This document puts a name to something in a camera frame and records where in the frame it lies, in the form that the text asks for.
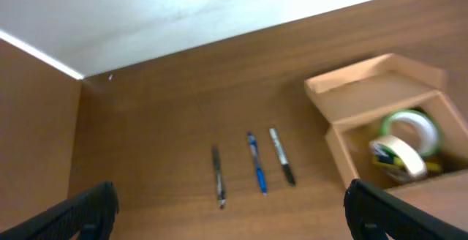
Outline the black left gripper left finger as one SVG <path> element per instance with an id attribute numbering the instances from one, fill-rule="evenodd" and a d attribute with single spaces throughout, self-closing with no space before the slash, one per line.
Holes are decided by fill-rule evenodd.
<path id="1" fill-rule="evenodd" d="M 116 188 L 105 181 L 2 232 L 1 238 L 108 240 L 118 212 Z"/>

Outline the blue pen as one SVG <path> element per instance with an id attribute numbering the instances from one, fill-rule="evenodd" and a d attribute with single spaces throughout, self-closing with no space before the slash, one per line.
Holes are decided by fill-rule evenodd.
<path id="1" fill-rule="evenodd" d="M 262 194 L 267 195 L 268 194 L 268 188 L 265 180 L 265 176 L 263 173 L 262 166 L 260 164 L 260 158 L 259 158 L 259 149 L 257 145 L 257 140 L 255 136 L 253 135 L 252 132 L 247 132 L 247 139 L 249 143 L 249 147 L 253 156 L 253 161 L 254 161 L 254 166 L 255 166 L 255 171 L 257 174 L 257 180 L 259 184 L 259 188 L 262 192 Z"/>

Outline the black sharpie marker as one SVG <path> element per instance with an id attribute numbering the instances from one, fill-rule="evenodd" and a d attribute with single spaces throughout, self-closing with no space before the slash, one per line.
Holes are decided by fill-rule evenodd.
<path id="1" fill-rule="evenodd" d="M 292 170 L 290 168 L 290 164 L 289 164 L 289 162 L 287 160 L 287 156 L 286 156 L 286 154 L 284 152 L 284 149 L 283 149 L 283 146 L 282 146 L 281 141 L 279 139 L 278 133 L 277 133 L 275 128 L 270 128 L 269 133 L 270 133 L 271 139 L 273 141 L 273 145 L 275 147 L 277 157 L 279 158 L 279 162 L 281 164 L 282 170 L 283 170 L 283 172 L 285 174 L 286 180 L 287 180 L 287 182 L 288 182 L 288 184 L 290 186 L 294 187 L 296 185 L 295 177 L 294 177 L 293 172 L 292 172 Z"/>

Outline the yellow highlighter marker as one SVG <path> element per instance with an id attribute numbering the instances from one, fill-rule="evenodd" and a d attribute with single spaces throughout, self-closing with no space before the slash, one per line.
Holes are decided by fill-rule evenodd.
<path id="1" fill-rule="evenodd" d="M 383 168 L 405 170 L 406 172 L 415 172 L 417 168 L 422 166 L 424 166 L 428 172 L 442 172 L 442 166 L 436 162 L 427 162 L 421 160 L 416 162 L 404 161 L 399 157 L 374 155 L 372 158 L 372 163 Z"/>

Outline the white masking tape roll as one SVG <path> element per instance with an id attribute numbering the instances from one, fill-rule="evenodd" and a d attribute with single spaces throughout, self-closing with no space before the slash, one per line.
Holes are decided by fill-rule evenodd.
<path id="1" fill-rule="evenodd" d="M 424 161 L 413 147 L 393 135 L 379 136 L 369 142 L 369 148 L 372 153 L 372 158 L 374 155 L 383 155 L 399 157 L 403 159 L 403 161 Z M 389 177 L 401 184 L 424 179 L 429 173 L 424 166 L 417 168 L 415 172 L 406 172 L 405 170 L 383 167 L 380 168 L 382 168 Z"/>

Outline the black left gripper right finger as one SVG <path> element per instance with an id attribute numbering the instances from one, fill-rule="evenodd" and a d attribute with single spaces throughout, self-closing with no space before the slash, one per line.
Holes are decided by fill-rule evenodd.
<path id="1" fill-rule="evenodd" d="M 465 240 L 467 232 L 373 185 L 353 179 L 344 194 L 348 228 L 354 239 Z"/>

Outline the black silver pen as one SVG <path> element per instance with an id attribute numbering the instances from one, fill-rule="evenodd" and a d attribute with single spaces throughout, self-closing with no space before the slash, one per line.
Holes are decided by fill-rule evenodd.
<path id="1" fill-rule="evenodd" d="M 216 146 L 212 148 L 212 157 L 213 157 L 214 172 L 215 172 L 215 177 L 216 177 L 217 200 L 218 200 L 219 208 L 223 209 L 226 203 L 226 191 L 225 191 L 225 186 L 224 186 L 224 182 L 222 178 L 219 150 Z"/>

